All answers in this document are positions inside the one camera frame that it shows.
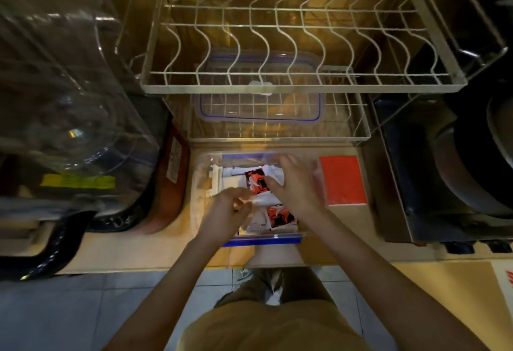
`label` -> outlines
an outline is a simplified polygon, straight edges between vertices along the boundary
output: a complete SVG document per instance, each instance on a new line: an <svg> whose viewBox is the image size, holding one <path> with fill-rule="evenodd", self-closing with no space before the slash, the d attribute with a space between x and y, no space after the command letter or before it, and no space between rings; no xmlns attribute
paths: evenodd
<svg viewBox="0 0 513 351"><path fill-rule="evenodd" d="M182 160L182 145L173 138L171 143L171 153L169 155L169 163L167 165L166 177L174 184L178 180L178 172L180 171L180 161Z"/></svg>
<svg viewBox="0 0 513 351"><path fill-rule="evenodd" d="M103 175L85 178L69 174L45 174L41 186L73 189L115 189L116 177Z"/></svg>

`tile floor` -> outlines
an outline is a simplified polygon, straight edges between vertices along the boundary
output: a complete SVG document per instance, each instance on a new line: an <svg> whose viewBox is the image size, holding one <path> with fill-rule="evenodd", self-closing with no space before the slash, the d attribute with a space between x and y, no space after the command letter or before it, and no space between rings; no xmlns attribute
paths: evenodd
<svg viewBox="0 0 513 351"><path fill-rule="evenodd" d="M391 335L337 266L314 267L351 326L375 351L397 351ZM184 328L232 290L239 270L206 270L196 283L166 346L174 350ZM99 351L150 293L164 272L57 276L0 282L0 349ZM277 304L273 296L269 301Z"/></svg>

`plastic container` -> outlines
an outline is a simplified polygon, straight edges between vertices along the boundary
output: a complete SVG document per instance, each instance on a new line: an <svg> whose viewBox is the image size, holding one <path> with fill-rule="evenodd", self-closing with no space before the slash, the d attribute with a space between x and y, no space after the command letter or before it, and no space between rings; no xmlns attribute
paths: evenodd
<svg viewBox="0 0 513 351"><path fill-rule="evenodd" d="M263 153L244 153L233 151L220 151L204 153L196 158L195 170L192 175L191 185L191 207L190 219L191 230L196 234L203 215L208 207L209 199L206 191L212 187L212 178L209 172L212 165L222 167L253 167L260 165L277 165L277 156L286 151L276 150ZM321 162L315 154L303 151L294 153L296 157L304 161L311 174L317 196L327 206L326 188L324 184L324 174ZM298 232L290 233L286 230L265 230L260 232L248 232L241 227L239 233L234 236L225 247L248 246L248 245L266 245L266 244L298 244L301 239L311 234L310 230L298 220Z"/></svg>
<svg viewBox="0 0 513 351"><path fill-rule="evenodd" d="M288 73L289 75L262 75L264 84L312 84L318 83L316 75L294 75L315 73L320 58L306 52L298 52L294 60L292 52L271 51L266 61L266 51L242 50L237 58L236 49L213 49L205 64L205 71L227 73L206 75L202 84L249 85L262 84L258 71L262 73ZM261 94L200 94L195 99L197 116L203 121L237 122L302 122L314 124L321 117L322 97L318 93Z"/></svg>

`sticker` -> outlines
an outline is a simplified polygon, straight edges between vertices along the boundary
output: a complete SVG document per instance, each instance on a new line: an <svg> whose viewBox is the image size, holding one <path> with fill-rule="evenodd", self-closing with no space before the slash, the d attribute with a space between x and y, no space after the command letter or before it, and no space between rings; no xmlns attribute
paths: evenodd
<svg viewBox="0 0 513 351"><path fill-rule="evenodd" d="M295 217L282 204L268 206L265 208L271 228L290 224L296 221Z"/></svg>
<svg viewBox="0 0 513 351"><path fill-rule="evenodd" d="M116 177L103 175L85 178L69 174L45 174L41 186L73 189L115 189Z"/></svg>
<svg viewBox="0 0 513 351"><path fill-rule="evenodd" d="M178 173L180 171L180 161L182 160L182 145L173 138L171 143L171 153L169 154L169 163L167 164L166 177L174 184L178 181Z"/></svg>
<svg viewBox="0 0 513 351"><path fill-rule="evenodd" d="M261 167L252 171L247 171L244 174L248 180L249 190L251 190L253 194L269 191L269 188L267 187L267 184L264 180L264 170Z"/></svg>

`wooden countertop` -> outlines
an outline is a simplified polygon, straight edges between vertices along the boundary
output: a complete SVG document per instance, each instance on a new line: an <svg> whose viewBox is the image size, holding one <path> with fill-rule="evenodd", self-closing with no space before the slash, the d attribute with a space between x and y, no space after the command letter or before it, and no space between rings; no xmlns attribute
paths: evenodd
<svg viewBox="0 0 513 351"><path fill-rule="evenodd" d="M300 152L301 148L291 151ZM353 147L315 148L319 155L357 155ZM194 160L202 152L195 149ZM175 263L195 231L190 227L190 186L180 216L163 231L140 235L134 231L121 233L87 233L75 258L60 273L166 270ZM459 256L448 254L442 245L416 247L406 243L387 243L376 232L371 210L367 205L332 206L342 223L390 262L476 261L513 258L513 254L493 254L485 244L476 243L476 253ZM335 264L327 247L315 236L305 237L299 245L222 248L212 258L208 268L276 267L294 265Z"/></svg>

